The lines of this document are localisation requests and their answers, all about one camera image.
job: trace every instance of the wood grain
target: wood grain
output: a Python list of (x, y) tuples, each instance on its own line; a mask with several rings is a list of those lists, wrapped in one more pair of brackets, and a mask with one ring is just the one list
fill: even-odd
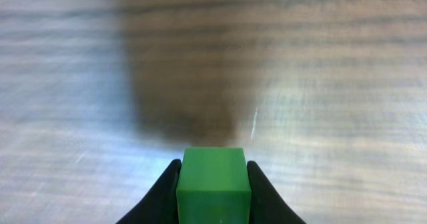
[(427, 222), (427, 0), (0, 0), (0, 223), (115, 223), (191, 145), (307, 223)]

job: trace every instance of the cube front face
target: cube front face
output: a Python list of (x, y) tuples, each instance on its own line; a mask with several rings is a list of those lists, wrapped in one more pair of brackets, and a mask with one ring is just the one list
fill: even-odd
[(176, 194), (180, 224), (248, 224), (252, 191), (243, 149), (186, 149)]

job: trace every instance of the wooden table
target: wooden table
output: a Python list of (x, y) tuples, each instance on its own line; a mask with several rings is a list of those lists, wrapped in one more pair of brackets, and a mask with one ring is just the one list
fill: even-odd
[(0, 0), (0, 223), (115, 223), (244, 147), (307, 223), (427, 223), (427, 0)]

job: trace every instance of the cube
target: cube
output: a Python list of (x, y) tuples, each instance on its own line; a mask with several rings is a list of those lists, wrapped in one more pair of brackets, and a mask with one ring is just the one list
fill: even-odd
[(185, 150), (176, 189), (179, 224), (248, 224), (251, 194), (243, 149)]

